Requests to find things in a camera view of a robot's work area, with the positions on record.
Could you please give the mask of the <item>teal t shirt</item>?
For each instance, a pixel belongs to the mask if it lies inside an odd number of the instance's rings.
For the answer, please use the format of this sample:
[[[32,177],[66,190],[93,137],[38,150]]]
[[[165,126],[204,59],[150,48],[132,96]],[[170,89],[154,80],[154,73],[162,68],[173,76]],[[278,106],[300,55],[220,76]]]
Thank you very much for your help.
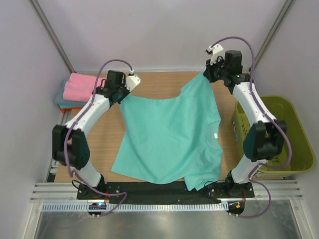
[[[154,184],[179,179],[200,190],[220,178],[221,117],[209,81],[202,73],[175,98],[126,97],[120,104],[125,134],[113,173]]]

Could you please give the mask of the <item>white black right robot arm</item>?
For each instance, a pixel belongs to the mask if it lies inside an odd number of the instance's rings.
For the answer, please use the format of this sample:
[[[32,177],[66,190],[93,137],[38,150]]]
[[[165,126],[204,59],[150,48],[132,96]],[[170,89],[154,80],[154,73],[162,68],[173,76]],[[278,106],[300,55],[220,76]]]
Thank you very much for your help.
[[[223,81],[249,121],[250,129],[243,141],[243,157],[231,170],[223,184],[230,197],[242,197],[251,188],[256,171],[282,152],[287,124],[273,116],[259,97],[251,75],[243,73],[242,53],[238,50],[224,51],[219,44],[210,46],[206,53],[204,76],[210,83]]]

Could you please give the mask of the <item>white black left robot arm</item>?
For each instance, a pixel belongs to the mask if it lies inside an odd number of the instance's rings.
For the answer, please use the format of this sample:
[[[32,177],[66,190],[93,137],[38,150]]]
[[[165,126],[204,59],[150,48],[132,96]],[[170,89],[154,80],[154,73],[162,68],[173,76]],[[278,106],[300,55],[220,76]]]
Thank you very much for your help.
[[[133,72],[110,70],[107,78],[95,86],[89,101],[80,112],[64,125],[56,125],[52,130],[52,158],[68,168],[89,185],[88,193],[94,199],[101,199],[106,193],[105,179],[90,162],[87,136],[93,125],[110,107],[120,104],[141,82]]]

